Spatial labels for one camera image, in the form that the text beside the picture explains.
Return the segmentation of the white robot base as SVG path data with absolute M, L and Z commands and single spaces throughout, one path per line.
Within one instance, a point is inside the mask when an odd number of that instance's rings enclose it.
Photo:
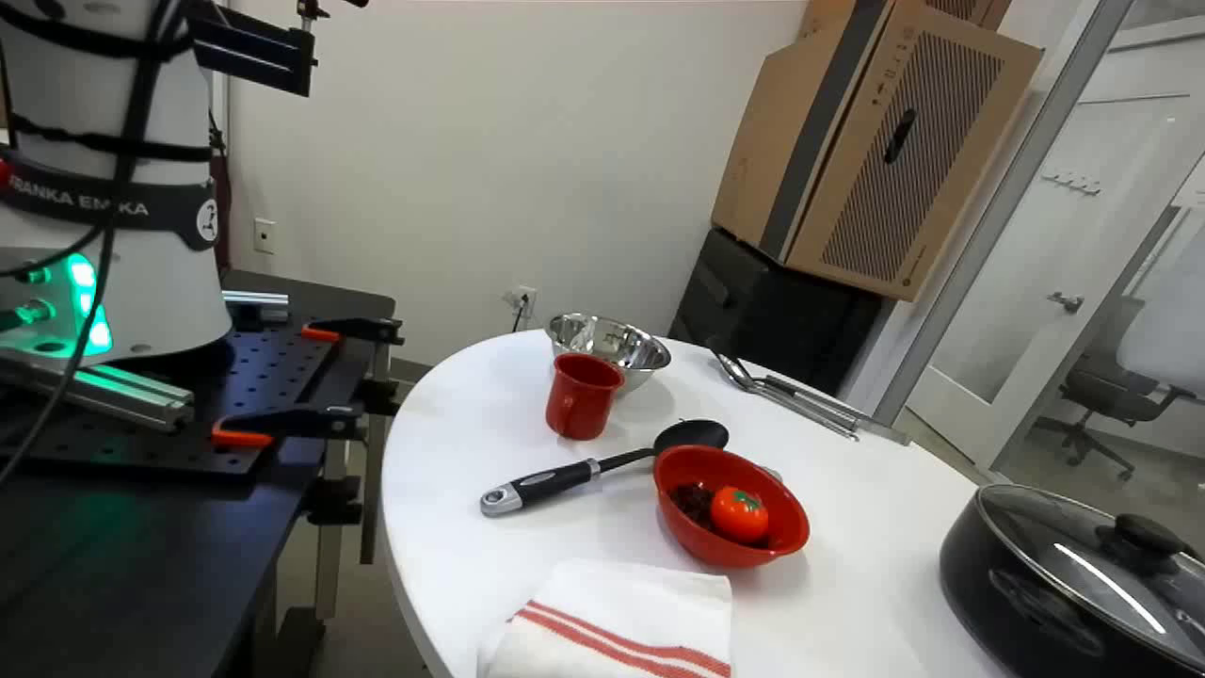
M 0 0 L 2 270 L 82 258 L 102 311 L 89 358 L 228 332 L 215 243 L 212 0 Z

